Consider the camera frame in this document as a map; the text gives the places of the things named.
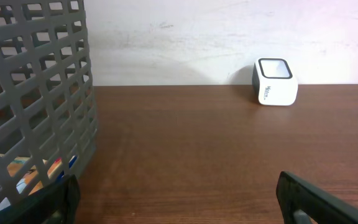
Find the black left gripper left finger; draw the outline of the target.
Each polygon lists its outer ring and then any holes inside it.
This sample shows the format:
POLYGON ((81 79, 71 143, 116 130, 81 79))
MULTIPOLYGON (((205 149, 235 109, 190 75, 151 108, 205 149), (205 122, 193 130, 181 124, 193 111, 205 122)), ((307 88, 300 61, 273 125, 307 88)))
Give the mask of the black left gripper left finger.
POLYGON ((1 224, 74 223, 80 202, 80 186, 75 175, 38 190, 0 211, 1 224))

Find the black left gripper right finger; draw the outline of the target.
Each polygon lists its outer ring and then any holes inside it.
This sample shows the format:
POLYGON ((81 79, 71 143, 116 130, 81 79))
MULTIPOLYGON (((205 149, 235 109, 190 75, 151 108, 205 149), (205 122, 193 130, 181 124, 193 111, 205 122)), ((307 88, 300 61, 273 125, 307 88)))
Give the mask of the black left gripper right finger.
POLYGON ((291 172, 280 173, 276 196, 285 224, 358 223, 358 208, 291 172))

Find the orange snack packet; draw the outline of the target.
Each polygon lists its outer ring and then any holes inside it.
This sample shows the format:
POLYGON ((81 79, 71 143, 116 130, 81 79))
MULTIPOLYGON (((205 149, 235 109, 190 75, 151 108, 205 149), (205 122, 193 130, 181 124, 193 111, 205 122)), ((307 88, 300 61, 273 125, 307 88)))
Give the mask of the orange snack packet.
MULTIPOLYGON (((70 158, 69 160, 69 168, 72 167, 72 165, 75 163, 77 159, 77 155, 74 155, 70 158)), ((23 167, 25 165, 29 165, 29 157, 16 157, 10 164, 8 164, 7 166, 7 171, 9 173, 9 175, 11 177, 15 177, 15 176, 19 176, 19 171, 24 170, 23 167)), ((47 176, 49 179, 52 179, 52 176, 55 175, 59 170, 60 167, 62 167, 63 165, 63 161, 62 158, 59 157, 57 158, 53 164, 50 164, 48 171, 47 171, 47 176)), ((59 173, 58 178, 61 178, 64 175, 64 171, 63 169, 61 170, 61 172, 59 173)), ((39 176, 39 171, 37 170, 36 166, 32 166, 31 168, 27 169, 25 173, 23 173, 23 175, 20 175, 20 179, 16 182, 16 189, 17 191, 21 194, 24 193, 25 190, 30 190, 30 192, 28 193, 28 195, 35 193, 36 191, 42 189, 44 187, 43 183, 41 180, 35 180, 35 184, 32 184, 33 180, 39 176)), ((4 199, 1 203, 0 203, 0 207, 2 205, 9 205, 9 201, 8 199, 4 199)))

